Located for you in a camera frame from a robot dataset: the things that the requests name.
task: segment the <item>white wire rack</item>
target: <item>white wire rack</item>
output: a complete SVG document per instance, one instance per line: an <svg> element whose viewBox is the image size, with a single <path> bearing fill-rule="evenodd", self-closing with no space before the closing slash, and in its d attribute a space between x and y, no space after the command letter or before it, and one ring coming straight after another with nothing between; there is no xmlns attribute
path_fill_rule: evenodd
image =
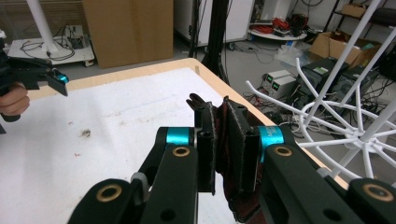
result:
<svg viewBox="0 0 396 224"><path fill-rule="evenodd" d="M362 162L365 169L365 176L371 178L375 177L369 152L375 152L383 159L384 162L387 162L393 168L395 168L395 170L392 170L390 172L395 173L396 171L396 161L385 152L386 150L396 152L396 147L390 146L378 140L379 137L396 133L396 125L388 121L388 119L396 111L396 99L390 102L390 104L384 110L382 110L381 114L378 116L361 108L361 93L360 93L361 82L366 77L368 72L372 69L373 65L378 60L379 56L387 49L390 42L395 38L396 36L395 28L393 28L391 34L388 36L382 47L378 50L374 58L364 68L364 70L360 74L360 77L351 87L351 89L346 94L344 99L340 103L324 100L328 89L330 88L332 82L334 81L337 73L341 68L341 65L346 60L347 55L352 50L353 46L355 45L356 41L361 35L364 26L370 20L379 2L380 0L374 0L372 1L371 5L367 8L366 13L361 18L359 25L356 27L355 32L353 33L352 37L347 43L344 52L341 54L340 58L335 64L334 69L331 71L328 80L326 81L320 92L317 92L315 88L310 84L310 82L308 81L308 79L306 78L300 67L299 59L298 58L296 59L296 67L299 72L299 75L303 79L305 85L309 88L309 90L311 90L312 94L316 97L316 100L314 102L306 105L305 107L303 107L303 109L301 110L296 109L290 105L286 105L276 99L273 99L268 95L262 94L261 92L255 90L253 86L250 84L250 82L247 81L247 85L256 95L269 102L282 106L299 116L298 120L300 124L300 129L305 140L307 140L306 143L300 143L299 146L305 147L310 152L312 152L316 157L318 157L318 159L322 161L326 161L328 164L330 164L333 167L330 172L330 176L332 177L336 177L337 175L342 173L351 179L360 178L361 176L347 169L347 165L360 152L362 153ZM356 97L356 105L346 104L347 100L351 97L351 95L354 92ZM318 108L320 106L323 107L327 113L332 114L332 116L341 125L334 125L329 121L316 117L315 115L317 114ZM357 114L356 124L349 123L347 120L341 117L334 110L336 107L345 108L354 111L354 113ZM374 122L367 128L364 127L363 116L370 117L374 120ZM338 139L338 140L328 140L328 141L315 141L315 139L310 135L308 131L310 128L309 123L311 121L317 122L320 125L333 129L336 132L339 132L342 135L344 135L346 138ZM386 130L388 131L382 131L383 127L386 127L387 128ZM348 152L340 161L336 161L322 149L323 147L326 146L336 146L336 145L343 145L348 149Z"/></svg>

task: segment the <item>wheel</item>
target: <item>wheel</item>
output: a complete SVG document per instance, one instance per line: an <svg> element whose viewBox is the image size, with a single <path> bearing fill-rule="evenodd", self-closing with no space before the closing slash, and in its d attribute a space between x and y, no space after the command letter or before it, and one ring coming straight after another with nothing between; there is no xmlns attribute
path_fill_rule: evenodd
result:
<svg viewBox="0 0 396 224"><path fill-rule="evenodd" d="M84 61L84 66L89 67L93 65L93 60Z"/></svg>
<svg viewBox="0 0 396 224"><path fill-rule="evenodd" d="M234 50L235 50L235 43L229 43L229 44L227 45L227 48L228 48L230 51L234 51Z"/></svg>
<svg viewBox="0 0 396 224"><path fill-rule="evenodd" d="M254 35L252 35L251 33L247 34L247 40L248 41L253 41L254 40Z"/></svg>

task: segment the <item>power supply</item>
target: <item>power supply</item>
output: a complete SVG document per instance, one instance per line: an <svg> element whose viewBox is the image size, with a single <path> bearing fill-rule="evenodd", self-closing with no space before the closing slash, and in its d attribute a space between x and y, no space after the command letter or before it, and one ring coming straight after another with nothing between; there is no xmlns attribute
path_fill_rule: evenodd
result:
<svg viewBox="0 0 396 224"><path fill-rule="evenodd" d="M287 70L281 70L281 71L277 71L277 72L267 73L266 78L263 83L263 87L267 92L269 92L271 90L274 80L281 78L281 77L287 77L290 75L291 75L291 73L288 72Z"/></svg>
<svg viewBox="0 0 396 224"><path fill-rule="evenodd" d="M304 65L301 69L303 70L309 83L315 88L317 92L320 92L323 88L327 78L335 67L337 60L334 58L325 58L316 62ZM338 74L345 72L348 69L348 64L343 63ZM338 78L334 79L333 83L337 83ZM290 95L287 103L293 105L297 109L302 109L305 105L315 100L315 96L308 89L303 79L298 76L296 85L292 88L292 94Z"/></svg>
<svg viewBox="0 0 396 224"><path fill-rule="evenodd" d="M345 71L341 74L338 82L332 87L332 95L328 98L330 101L341 102L344 97L349 92L350 88L353 86L356 80L358 80L359 76L363 72L364 67L356 66L350 70ZM378 77L379 73L377 71L370 71L364 80L361 81L360 92L361 95L367 92L371 85L375 82L375 79ZM347 104L355 105L355 92L350 96L349 99L346 100ZM335 108L338 113L342 113L344 111L343 108Z"/></svg>
<svg viewBox="0 0 396 224"><path fill-rule="evenodd" d="M303 70L306 78L309 80L309 82L315 88L315 90L317 92L320 92L321 89L323 88L324 83L327 81L327 78L329 77L330 73L334 69L336 63L337 63L337 60L334 58L325 58L325 59L307 64L307 65L304 65L301 68L301 70ZM341 66L340 71L338 72L338 75L334 79L333 83L336 83L337 79L339 78L339 74L343 73L347 69L348 69L348 64L343 63L343 65ZM305 85L302 78L298 77L297 81L301 85L299 91L304 92L308 95L312 94L312 92Z"/></svg>
<svg viewBox="0 0 396 224"><path fill-rule="evenodd" d="M271 90L268 91L268 95L274 99L280 99L287 96L294 86L295 81L296 79L291 76L275 79L271 86Z"/></svg>

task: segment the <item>cardboard panel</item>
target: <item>cardboard panel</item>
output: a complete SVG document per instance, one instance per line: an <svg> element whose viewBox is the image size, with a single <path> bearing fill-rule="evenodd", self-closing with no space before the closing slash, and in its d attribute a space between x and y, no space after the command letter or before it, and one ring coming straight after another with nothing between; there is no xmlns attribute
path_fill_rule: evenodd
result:
<svg viewBox="0 0 396 224"><path fill-rule="evenodd" d="M366 8L360 4L345 4L341 11L344 15L361 18L366 12Z"/></svg>
<svg viewBox="0 0 396 224"><path fill-rule="evenodd" d="M101 68L173 56L173 0L83 0Z"/></svg>
<svg viewBox="0 0 396 224"><path fill-rule="evenodd" d="M309 51L323 58L334 57L339 59L349 38L350 35L344 33L338 35L334 32L322 33L318 35ZM365 66L380 47L381 44L378 42L359 39L347 55L346 63L349 63L351 68L356 65Z"/></svg>

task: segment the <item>electronic equipment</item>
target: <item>electronic equipment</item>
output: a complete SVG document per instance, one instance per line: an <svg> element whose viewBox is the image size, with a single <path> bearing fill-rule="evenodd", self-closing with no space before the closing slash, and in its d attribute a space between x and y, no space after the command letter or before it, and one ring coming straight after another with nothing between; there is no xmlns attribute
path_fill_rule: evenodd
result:
<svg viewBox="0 0 396 224"><path fill-rule="evenodd" d="M329 96L327 100L341 102L346 94L349 92L350 88L353 84L358 80L360 74L363 72L364 67L356 66L350 70L345 71L341 74L337 83L332 87L333 95ZM379 73L376 71L370 71L364 80L361 81L361 95L367 92L370 86L375 82L375 79L378 77ZM350 96L349 99L346 100L347 104L355 105L355 92ZM344 108L336 107L335 108L338 113L344 112Z"/></svg>
<svg viewBox="0 0 396 224"><path fill-rule="evenodd" d="M276 71L276 72L270 72L266 74L266 78L264 80L264 83L262 84L264 89L269 92L272 88L272 84L275 79L281 78L281 77L287 77L290 76L291 73L288 72L287 70L281 70L281 71Z"/></svg>
<svg viewBox="0 0 396 224"><path fill-rule="evenodd" d="M268 91L268 95L274 99L279 99L288 95L294 86L295 81L296 79L291 76L281 77L274 80L271 90Z"/></svg>
<svg viewBox="0 0 396 224"><path fill-rule="evenodd" d="M255 20L254 23L255 25L269 25L272 26L272 19L271 20Z"/></svg>
<svg viewBox="0 0 396 224"><path fill-rule="evenodd" d="M292 14L291 18L288 19L288 22L293 36L299 36L307 28L308 17L306 17L304 14Z"/></svg>
<svg viewBox="0 0 396 224"><path fill-rule="evenodd" d="M332 72L332 69L335 67L336 63L337 63L337 60L334 58L325 58L325 59L307 64L307 65L304 65L301 68L301 70L303 70L306 78L308 78L309 82L315 88L315 90L317 92L320 92L324 83L327 81L327 78L329 77L330 73ZM348 69L348 64L343 63L338 74L343 73L347 69ZM338 78L339 78L339 75L337 75L337 77L334 79L333 83L336 83ZM298 77L297 81L301 85L299 91L302 91L308 95L312 94L312 92L305 85L302 78Z"/></svg>
<svg viewBox="0 0 396 224"><path fill-rule="evenodd" d="M324 84L327 81L330 73L335 67L337 60L334 58L325 58L318 60L316 62L304 65L301 69L304 72L309 83L315 88L317 92L320 92ZM338 74L345 72L348 69L348 64L343 63ZM333 83L337 83L339 75L334 79ZM301 77L297 77L296 85L291 91L294 93L290 96L288 102L297 109L302 109L305 105L312 102L315 96L308 89L308 86L304 83Z"/></svg>
<svg viewBox="0 0 396 224"><path fill-rule="evenodd" d="M396 81L396 45L387 54L383 54L377 61L379 66L379 72L381 76L387 77L393 81Z"/></svg>
<svg viewBox="0 0 396 224"><path fill-rule="evenodd" d="M274 29L273 34L277 35L277 36L284 37L286 35L290 35L290 31L282 31L282 30L279 30L279 29Z"/></svg>

